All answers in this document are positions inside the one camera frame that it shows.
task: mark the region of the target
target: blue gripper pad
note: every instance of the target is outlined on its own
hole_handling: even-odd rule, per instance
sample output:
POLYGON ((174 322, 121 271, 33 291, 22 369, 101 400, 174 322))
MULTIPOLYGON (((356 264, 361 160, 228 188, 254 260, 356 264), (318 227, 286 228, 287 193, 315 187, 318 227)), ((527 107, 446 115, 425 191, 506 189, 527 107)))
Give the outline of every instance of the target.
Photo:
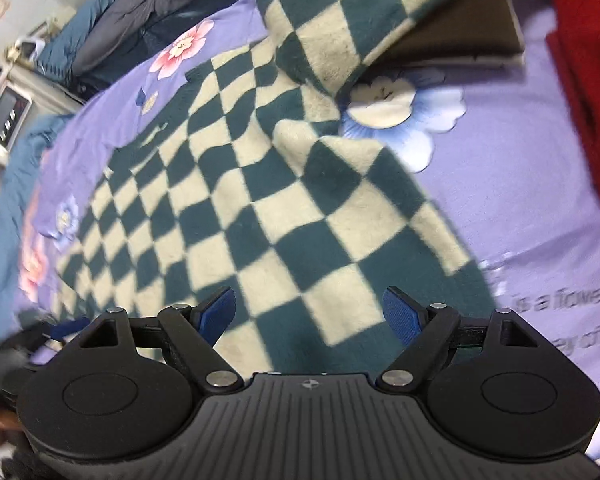
POLYGON ((202 313, 198 332, 211 346, 215 345, 235 317, 235 292, 227 290, 202 313))
POLYGON ((91 321, 88 317, 78 317, 69 321, 58 323, 51 327, 49 337, 56 341, 62 341, 65 337, 80 332, 83 328, 86 328, 91 321))
POLYGON ((403 345, 410 345, 422 332, 417 311, 391 289, 382 295, 382 312, 403 345))

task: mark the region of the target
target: blue flower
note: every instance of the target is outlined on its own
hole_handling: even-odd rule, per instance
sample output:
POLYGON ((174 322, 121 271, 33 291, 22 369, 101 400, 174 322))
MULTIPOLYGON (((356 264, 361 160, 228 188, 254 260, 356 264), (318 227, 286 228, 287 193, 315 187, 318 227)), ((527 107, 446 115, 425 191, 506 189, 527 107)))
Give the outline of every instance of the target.
POLYGON ((75 240, 79 224, 78 205, 75 201, 75 196, 71 195, 58 207, 56 231, 51 233, 51 236, 54 238, 54 245, 58 251, 61 253, 64 252, 75 240))
POLYGON ((466 105, 459 88, 440 86, 442 71, 425 68, 380 76, 353 87, 342 115, 347 139, 376 139, 388 146, 414 173, 433 156, 432 134, 451 130, 466 105))

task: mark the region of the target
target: purple bedsheet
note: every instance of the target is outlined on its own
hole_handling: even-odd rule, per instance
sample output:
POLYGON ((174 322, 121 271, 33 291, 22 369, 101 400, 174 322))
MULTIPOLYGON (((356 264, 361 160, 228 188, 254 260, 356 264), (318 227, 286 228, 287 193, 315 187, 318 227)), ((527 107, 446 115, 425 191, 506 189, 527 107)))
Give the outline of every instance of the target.
POLYGON ((600 388, 600 200, 544 38, 550 0, 513 0, 526 68, 448 70, 466 114, 418 180, 520 313, 600 388))
POLYGON ((56 261, 74 240, 113 151, 147 127, 186 82, 189 70, 266 33, 256 1, 239 0, 197 24, 76 114, 46 154, 27 210, 14 312, 51 308, 56 261))

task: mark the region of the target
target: circular cap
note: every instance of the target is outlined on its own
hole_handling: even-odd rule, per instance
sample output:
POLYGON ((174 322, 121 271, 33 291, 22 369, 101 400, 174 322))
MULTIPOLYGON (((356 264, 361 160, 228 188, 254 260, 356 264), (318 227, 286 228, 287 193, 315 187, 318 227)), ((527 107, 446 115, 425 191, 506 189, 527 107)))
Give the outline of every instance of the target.
POLYGON ((407 370, 389 370, 382 374, 382 380, 391 386, 406 386, 413 382, 413 374, 407 370))
POLYGON ((91 374, 69 383, 64 403, 83 415, 109 415, 120 412, 138 396, 138 387, 129 378, 117 374, 91 374))
POLYGON ((117 460, 158 446, 187 420, 193 397, 181 374, 110 348, 70 347, 27 381, 18 417, 36 449, 117 460))
POLYGON ((558 393, 543 377, 512 372, 484 381, 482 396, 491 406, 503 412, 530 415, 550 408, 558 393))
POLYGON ((206 376, 206 382, 218 388, 224 388, 237 383, 238 376, 229 370, 218 370, 206 376))

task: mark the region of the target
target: flower print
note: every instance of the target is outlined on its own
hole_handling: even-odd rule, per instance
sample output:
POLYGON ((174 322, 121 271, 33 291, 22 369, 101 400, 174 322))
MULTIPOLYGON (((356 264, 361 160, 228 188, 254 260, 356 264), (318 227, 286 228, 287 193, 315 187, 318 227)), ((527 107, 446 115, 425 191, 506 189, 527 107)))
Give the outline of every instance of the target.
POLYGON ((448 132, 466 112, 462 90, 440 86, 444 80, 443 72, 427 68, 354 86, 342 115, 342 135, 377 139, 410 171, 424 170, 433 156, 432 134, 448 132))
POLYGON ((45 239, 37 234, 35 242, 22 248, 22 268, 19 287, 32 303, 38 302, 38 285, 46 278, 49 262, 45 253, 45 239))
POLYGON ((151 109, 154 107, 155 102, 157 101, 157 99, 158 99, 158 91, 156 90, 144 102, 144 105, 142 105, 142 111, 140 112, 140 114, 141 115, 147 115, 151 111, 151 109))
POLYGON ((158 72, 158 79, 171 77, 175 74, 180 64, 200 52, 205 44, 205 36, 214 28, 212 20, 202 20, 195 27, 190 28, 167 49, 163 50, 149 68, 149 72, 158 72))
POLYGON ((56 230, 51 233, 54 245, 61 253, 64 252, 74 241, 79 226, 78 204, 75 196, 60 204, 56 213, 56 230))

